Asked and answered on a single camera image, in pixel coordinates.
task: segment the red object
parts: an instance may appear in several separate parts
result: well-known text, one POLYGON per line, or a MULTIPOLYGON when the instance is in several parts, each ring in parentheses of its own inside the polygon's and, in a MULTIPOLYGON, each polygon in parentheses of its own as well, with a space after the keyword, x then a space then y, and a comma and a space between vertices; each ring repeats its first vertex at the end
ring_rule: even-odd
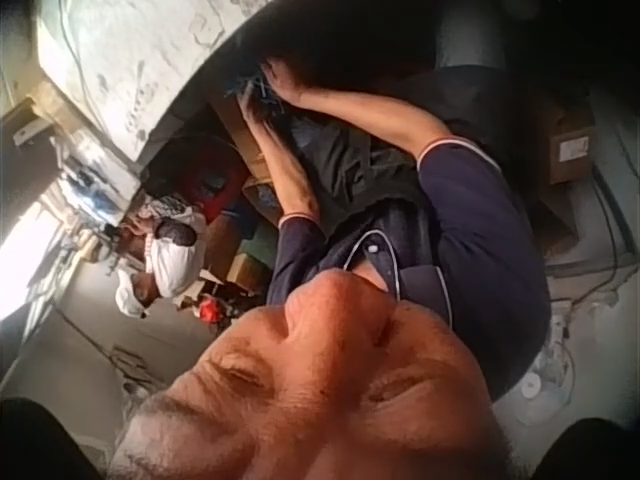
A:
POLYGON ((215 298, 207 298, 200 303, 200 320, 209 325, 220 321, 220 310, 215 298))
POLYGON ((240 156, 226 145, 201 140, 194 168, 179 182, 179 193, 193 205, 201 205, 207 224, 231 207, 242 194, 249 171, 240 156))

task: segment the man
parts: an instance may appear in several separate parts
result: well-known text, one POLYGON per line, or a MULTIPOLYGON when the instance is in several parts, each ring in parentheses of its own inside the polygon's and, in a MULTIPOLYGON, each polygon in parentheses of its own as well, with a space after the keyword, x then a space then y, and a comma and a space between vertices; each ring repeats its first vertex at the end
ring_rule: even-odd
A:
POLYGON ((134 218, 128 228, 145 236, 146 271, 118 271, 116 304, 129 317, 144 318, 158 298, 173 298, 198 279, 204 264, 204 215, 187 207, 180 215, 134 218))
POLYGON ((281 61, 265 75, 341 122, 294 154, 241 100, 284 211, 268 306, 143 405, 111 477, 506 477, 492 400, 534 359, 550 307, 501 173, 500 76, 445 68, 425 110, 306 86, 281 61))

